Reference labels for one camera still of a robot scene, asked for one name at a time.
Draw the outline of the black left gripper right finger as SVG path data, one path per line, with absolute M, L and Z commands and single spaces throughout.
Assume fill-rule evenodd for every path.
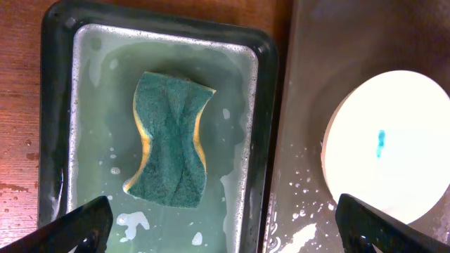
M 358 198 L 342 194 L 335 220 L 346 253 L 381 252 L 447 253 L 449 246 Z

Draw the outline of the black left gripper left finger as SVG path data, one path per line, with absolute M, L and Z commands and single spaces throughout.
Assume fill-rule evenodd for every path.
M 105 253 L 112 224 L 109 200 L 106 196 L 100 196 L 1 248 L 1 253 Z

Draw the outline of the white plate top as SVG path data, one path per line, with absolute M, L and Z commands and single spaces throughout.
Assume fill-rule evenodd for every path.
M 449 96 L 418 72 L 368 79 L 333 113 L 321 164 L 334 200 L 349 194 L 414 222 L 449 186 Z

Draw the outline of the green and yellow sponge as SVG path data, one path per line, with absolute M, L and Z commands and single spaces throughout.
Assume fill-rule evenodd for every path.
M 166 207 L 196 208 L 205 192 L 207 165 L 200 120 L 215 90 L 188 79 L 144 72 L 133 114 L 141 137 L 138 171 L 123 191 Z

